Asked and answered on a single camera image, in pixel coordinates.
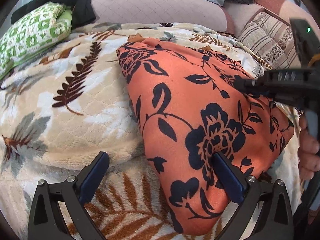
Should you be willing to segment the right hand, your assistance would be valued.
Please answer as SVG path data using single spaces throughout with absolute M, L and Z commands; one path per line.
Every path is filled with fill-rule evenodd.
M 317 155 L 319 151 L 319 142 L 308 132 L 308 124 L 305 115 L 299 118 L 299 172 L 303 180 L 311 180 L 320 168 L 320 158 Z

